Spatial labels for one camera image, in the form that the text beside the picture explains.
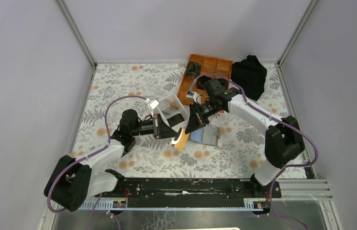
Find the grey leather card holder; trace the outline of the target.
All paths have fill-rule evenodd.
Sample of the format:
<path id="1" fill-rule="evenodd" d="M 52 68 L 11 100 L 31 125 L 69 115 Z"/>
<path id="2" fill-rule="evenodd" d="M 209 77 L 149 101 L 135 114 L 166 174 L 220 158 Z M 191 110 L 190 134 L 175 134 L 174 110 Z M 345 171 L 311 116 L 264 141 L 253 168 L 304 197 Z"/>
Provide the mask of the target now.
<path id="1" fill-rule="evenodd" d="M 191 133 L 190 140 L 208 146 L 218 146 L 220 130 L 218 127 L 206 126 Z"/>

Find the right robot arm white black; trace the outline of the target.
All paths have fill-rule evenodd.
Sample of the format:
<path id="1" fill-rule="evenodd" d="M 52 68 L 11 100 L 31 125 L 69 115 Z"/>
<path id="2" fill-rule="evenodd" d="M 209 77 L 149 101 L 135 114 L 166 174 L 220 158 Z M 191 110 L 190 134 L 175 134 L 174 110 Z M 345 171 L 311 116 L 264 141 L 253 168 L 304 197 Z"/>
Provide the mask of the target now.
<path id="1" fill-rule="evenodd" d="M 269 183 L 291 160 L 299 156 L 305 145 L 299 124 L 293 116 L 282 118 L 273 115 L 253 102 L 248 102 L 240 90 L 208 91 L 205 103 L 190 104 L 190 117 L 185 133 L 193 133 L 209 124 L 209 117 L 224 110 L 253 125 L 265 136 L 266 160 L 253 174 L 250 191 L 263 197 L 269 191 Z"/>

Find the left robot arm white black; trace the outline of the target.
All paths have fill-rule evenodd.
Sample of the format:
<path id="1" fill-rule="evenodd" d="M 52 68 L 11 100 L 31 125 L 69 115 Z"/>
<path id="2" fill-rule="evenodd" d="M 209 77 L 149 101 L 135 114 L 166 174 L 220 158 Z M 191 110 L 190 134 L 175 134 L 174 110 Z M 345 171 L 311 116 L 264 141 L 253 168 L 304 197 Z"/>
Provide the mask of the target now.
<path id="1" fill-rule="evenodd" d="M 179 139 L 183 129 L 173 129 L 167 125 L 160 114 L 151 115 L 148 120 L 141 120 L 133 109 L 125 110 L 117 129 L 109 136 L 108 143 L 94 153 L 78 159 L 63 156 L 59 159 L 44 189 L 47 206 L 53 213 L 52 202 L 64 210 L 77 210 L 87 197 L 108 192 L 113 197 L 124 191 L 123 182 L 115 172 L 108 172 L 106 165 L 127 154 L 135 145 L 135 137 L 153 135 L 155 138 Z"/>

